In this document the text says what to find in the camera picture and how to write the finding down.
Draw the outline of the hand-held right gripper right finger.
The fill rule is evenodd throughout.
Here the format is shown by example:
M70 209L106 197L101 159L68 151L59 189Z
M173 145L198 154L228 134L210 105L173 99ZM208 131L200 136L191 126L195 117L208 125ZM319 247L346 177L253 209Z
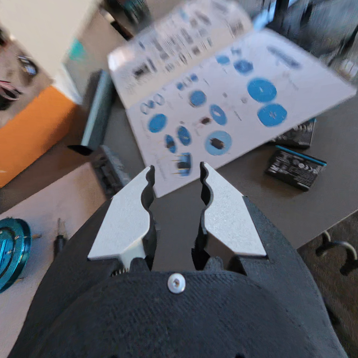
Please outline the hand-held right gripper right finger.
M198 235L191 250L195 269L219 257L225 270L244 271L240 258L267 259L245 196L208 163L200 163L201 200Z

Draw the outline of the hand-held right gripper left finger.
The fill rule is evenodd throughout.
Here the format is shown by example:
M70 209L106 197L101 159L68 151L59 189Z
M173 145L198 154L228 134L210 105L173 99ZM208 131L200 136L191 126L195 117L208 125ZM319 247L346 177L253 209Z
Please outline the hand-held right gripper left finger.
M112 197L87 255L89 261L117 259L129 270L133 259L142 258L151 270L157 247L150 211L154 184L155 168L150 165Z

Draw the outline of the black electric screwdriver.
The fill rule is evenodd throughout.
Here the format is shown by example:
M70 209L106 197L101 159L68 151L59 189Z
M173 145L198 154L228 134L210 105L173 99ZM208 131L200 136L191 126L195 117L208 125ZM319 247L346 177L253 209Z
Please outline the black electric screwdriver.
M53 244L53 258L54 259L56 259L58 254L63 250L66 243L67 243L67 232L66 232L66 228L65 228L65 222L62 219L58 218L56 239Z

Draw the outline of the blue round metal turntable base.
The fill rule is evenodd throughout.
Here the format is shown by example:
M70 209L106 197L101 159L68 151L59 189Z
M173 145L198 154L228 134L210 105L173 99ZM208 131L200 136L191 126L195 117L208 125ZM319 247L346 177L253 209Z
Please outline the blue round metal turntable base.
M19 279L30 256L32 233L20 218L0 220L0 292Z

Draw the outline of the grey desk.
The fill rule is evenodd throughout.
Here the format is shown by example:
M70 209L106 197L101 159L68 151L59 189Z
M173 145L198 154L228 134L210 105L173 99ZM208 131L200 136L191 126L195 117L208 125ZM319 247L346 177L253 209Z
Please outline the grey desk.
M302 192L264 171L274 147L263 145L221 167L218 172L248 196L298 248L357 211L357 95L317 118L308 155L327 162L308 192ZM114 102L105 144L119 154L131 177L144 164L122 103ZM90 157L67 148L62 140L1 188L1 213L69 173ZM194 239L203 202L201 183L194 181L151 206L163 237Z

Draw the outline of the black screwdriver bit case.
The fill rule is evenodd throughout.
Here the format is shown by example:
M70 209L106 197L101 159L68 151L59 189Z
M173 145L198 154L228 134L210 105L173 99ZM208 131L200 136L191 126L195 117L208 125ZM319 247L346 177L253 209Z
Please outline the black screwdriver bit case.
M91 165L106 199L111 199L131 181L119 157L106 145L97 148Z

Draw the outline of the printed instruction sheet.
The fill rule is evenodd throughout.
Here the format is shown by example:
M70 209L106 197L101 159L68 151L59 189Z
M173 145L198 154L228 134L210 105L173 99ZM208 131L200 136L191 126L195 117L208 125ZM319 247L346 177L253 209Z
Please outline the printed instruction sheet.
M356 87L286 38L248 33L127 112L156 196L217 169L356 95Z

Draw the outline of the white foam sheet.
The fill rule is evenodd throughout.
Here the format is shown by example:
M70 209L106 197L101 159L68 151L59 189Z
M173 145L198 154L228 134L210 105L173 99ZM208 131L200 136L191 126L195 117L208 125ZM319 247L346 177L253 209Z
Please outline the white foam sheet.
M30 257L18 283L0 295L0 357L7 357L22 329L38 286L53 261L57 221L71 238L105 202L90 164L83 164L1 214L26 221L33 235Z

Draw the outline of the dark bit case sleeve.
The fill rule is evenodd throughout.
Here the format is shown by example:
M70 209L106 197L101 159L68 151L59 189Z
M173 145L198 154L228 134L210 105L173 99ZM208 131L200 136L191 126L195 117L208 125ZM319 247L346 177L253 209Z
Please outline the dark bit case sleeve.
M114 92L112 78L106 70L98 69L90 74L68 149L88 156L103 144Z

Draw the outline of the cardboard box with white flaps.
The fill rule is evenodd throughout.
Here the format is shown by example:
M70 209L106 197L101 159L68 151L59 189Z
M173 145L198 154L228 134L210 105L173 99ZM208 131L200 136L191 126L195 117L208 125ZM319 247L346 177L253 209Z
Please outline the cardboard box with white flaps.
M36 82L54 80L96 6L97 1L1 1L1 25L44 71ZM75 107L49 84L1 128L1 188L68 133Z

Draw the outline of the printed instruction booklet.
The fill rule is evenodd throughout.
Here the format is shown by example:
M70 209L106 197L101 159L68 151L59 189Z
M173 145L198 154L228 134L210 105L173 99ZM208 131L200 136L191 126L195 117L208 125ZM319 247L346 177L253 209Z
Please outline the printed instruction booklet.
M183 1L108 55L126 110L252 30L238 1Z

